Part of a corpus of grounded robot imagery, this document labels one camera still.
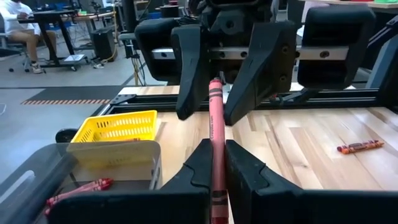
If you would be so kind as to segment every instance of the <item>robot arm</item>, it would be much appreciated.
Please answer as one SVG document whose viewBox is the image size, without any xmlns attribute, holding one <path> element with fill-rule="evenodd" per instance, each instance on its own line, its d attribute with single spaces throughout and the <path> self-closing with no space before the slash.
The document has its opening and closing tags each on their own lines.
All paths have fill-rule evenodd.
<svg viewBox="0 0 398 224">
<path fill-rule="evenodd" d="M 373 30 L 372 10 L 366 5 L 311 8 L 298 48 L 294 23 L 276 22 L 274 6 L 267 0 L 206 0 L 198 19 L 149 20 L 137 26 L 137 42 L 152 76 L 180 85 L 180 119 L 198 109 L 209 81 L 223 75 L 233 83 L 224 109 L 226 125 L 233 125 L 262 99 L 290 90 L 297 59 L 298 82 L 309 90 L 351 85 Z"/>
</svg>

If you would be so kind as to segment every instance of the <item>plastic basket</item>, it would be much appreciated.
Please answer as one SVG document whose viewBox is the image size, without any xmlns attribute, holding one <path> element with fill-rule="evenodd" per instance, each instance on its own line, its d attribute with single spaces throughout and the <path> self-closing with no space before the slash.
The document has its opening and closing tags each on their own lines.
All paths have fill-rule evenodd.
<svg viewBox="0 0 398 224">
<path fill-rule="evenodd" d="M 157 111 L 87 118 L 72 142 L 154 140 Z"/>
</svg>

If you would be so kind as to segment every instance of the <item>crayon wrapper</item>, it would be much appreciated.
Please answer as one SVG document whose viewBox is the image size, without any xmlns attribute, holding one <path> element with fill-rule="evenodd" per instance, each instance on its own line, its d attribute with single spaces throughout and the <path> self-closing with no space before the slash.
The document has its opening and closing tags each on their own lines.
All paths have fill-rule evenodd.
<svg viewBox="0 0 398 224">
<path fill-rule="evenodd" d="M 210 114 L 210 140 L 213 145 L 213 201 L 227 199 L 226 204 L 213 205 L 211 216 L 213 218 L 226 218 L 228 222 L 228 194 L 226 193 L 225 171 L 224 171 L 224 147 L 225 147 L 225 125 L 224 125 L 224 104 L 223 85 L 219 80 L 213 80 L 209 84 L 209 114 Z"/>
</svg>

